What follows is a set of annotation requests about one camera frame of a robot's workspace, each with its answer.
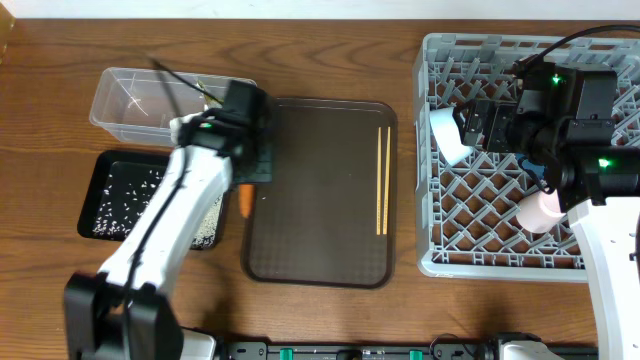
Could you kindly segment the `blue plate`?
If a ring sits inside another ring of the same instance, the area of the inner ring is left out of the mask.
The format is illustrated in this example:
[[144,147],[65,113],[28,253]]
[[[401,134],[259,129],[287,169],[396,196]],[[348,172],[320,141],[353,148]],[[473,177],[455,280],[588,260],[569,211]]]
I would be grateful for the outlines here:
[[549,188],[547,184],[540,178],[540,175],[544,175],[544,168],[530,163],[529,160],[522,154],[517,154],[516,160],[519,168],[531,178],[538,190],[543,193],[547,193]]

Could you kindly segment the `orange carrot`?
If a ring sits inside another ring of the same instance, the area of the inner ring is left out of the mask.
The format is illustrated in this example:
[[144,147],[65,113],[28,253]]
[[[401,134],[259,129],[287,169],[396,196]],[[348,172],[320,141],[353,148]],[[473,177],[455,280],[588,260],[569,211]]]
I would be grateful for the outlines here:
[[255,186],[241,184],[238,186],[238,201],[240,214],[244,219],[249,219],[254,207]]

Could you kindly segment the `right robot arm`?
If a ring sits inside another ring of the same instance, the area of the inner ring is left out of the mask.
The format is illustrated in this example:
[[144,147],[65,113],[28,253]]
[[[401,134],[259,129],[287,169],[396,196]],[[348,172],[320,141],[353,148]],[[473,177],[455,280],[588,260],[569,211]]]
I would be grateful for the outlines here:
[[615,146],[617,74],[604,64],[542,62],[515,102],[470,100],[452,112],[459,141],[520,153],[545,169],[585,261],[604,359],[639,356],[639,151]]

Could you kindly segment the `light blue rice bowl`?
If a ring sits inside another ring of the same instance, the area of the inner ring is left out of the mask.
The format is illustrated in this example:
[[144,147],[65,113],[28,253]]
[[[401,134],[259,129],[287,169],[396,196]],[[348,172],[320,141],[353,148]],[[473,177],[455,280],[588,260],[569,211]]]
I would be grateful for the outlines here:
[[449,165],[456,165],[473,152],[471,146],[462,143],[453,107],[431,111],[429,122],[440,153]]

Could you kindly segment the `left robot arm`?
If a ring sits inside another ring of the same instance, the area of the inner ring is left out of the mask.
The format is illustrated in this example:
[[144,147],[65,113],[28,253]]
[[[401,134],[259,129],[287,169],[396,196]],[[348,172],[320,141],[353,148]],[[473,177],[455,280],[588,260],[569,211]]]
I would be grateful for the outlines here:
[[64,289],[71,359],[212,359],[214,336],[182,327],[171,293],[202,220],[232,186],[259,182],[274,119],[271,97],[230,81],[219,107],[176,117],[164,177],[119,248]]

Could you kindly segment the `white tissue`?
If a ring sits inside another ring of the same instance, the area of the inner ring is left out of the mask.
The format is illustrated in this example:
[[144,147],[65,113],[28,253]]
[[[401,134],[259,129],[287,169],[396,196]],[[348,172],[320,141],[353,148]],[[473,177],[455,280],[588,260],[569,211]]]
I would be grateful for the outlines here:
[[199,113],[192,113],[181,117],[173,118],[169,122],[170,137],[174,145],[178,145],[179,132],[183,124],[189,123],[194,117],[199,116]]

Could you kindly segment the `yellow green snack wrapper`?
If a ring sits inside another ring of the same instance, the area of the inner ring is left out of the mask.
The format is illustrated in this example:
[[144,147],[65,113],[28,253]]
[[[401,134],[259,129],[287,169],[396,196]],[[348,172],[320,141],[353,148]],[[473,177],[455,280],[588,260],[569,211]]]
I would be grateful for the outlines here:
[[204,109],[208,110],[211,108],[221,108],[223,106],[223,101],[218,97],[214,96],[210,92],[205,89],[205,84],[198,80],[196,82],[196,86],[201,90],[201,93],[204,97]]

